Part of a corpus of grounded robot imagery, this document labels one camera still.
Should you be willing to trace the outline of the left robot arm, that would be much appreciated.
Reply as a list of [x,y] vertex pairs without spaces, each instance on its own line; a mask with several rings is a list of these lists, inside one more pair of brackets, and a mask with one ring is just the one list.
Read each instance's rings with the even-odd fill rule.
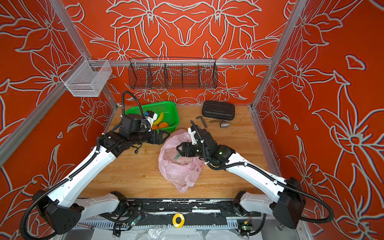
[[101,170],[124,151],[135,148],[137,153],[142,144],[161,145],[170,136],[167,131],[152,128],[159,120],[155,112],[145,112],[142,105],[138,107],[139,114],[126,114],[123,110],[120,123],[99,136],[91,153],[66,177],[48,190],[39,190],[33,195],[33,203],[25,211],[20,223],[23,239],[35,239],[28,232],[29,215],[34,209],[53,229],[53,233],[46,237],[49,240],[69,232],[84,219],[112,213],[123,204],[123,196],[119,193],[111,193],[96,200],[80,200],[78,197]]

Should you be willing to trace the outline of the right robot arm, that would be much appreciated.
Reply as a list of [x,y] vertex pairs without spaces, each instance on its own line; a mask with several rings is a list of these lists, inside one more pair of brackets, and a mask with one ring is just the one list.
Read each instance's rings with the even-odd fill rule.
[[[198,157],[214,170],[226,170],[235,174],[261,190],[265,200],[260,200],[253,194],[240,194],[239,205],[247,212],[259,212],[272,215],[284,226],[295,229],[300,221],[325,224],[334,219],[334,211],[322,199],[303,191],[299,181],[295,178],[286,180],[283,177],[269,173],[243,158],[234,149],[219,145],[212,135],[192,123],[188,129],[191,142],[183,142],[177,146],[182,157]],[[328,215],[321,219],[311,219],[303,216],[307,200],[313,200],[322,205]]]

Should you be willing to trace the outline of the red dragon fruit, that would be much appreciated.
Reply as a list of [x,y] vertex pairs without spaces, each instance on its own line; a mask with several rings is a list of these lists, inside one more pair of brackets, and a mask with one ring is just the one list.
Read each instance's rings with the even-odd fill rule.
[[176,162],[179,162],[179,161],[183,160],[183,157],[181,156],[180,153],[178,153],[178,154],[176,155],[176,157],[175,157],[174,160],[175,160]]

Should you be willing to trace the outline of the pink plastic bag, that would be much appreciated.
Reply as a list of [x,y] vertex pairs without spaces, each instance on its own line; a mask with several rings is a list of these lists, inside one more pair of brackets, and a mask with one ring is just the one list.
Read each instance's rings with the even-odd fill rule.
[[195,185],[205,166],[198,157],[183,157],[179,162],[174,160],[179,153],[177,146],[183,142],[191,142],[188,131],[180,129],[173,132],[161,147],[158,160],[160,173],[180,193]]

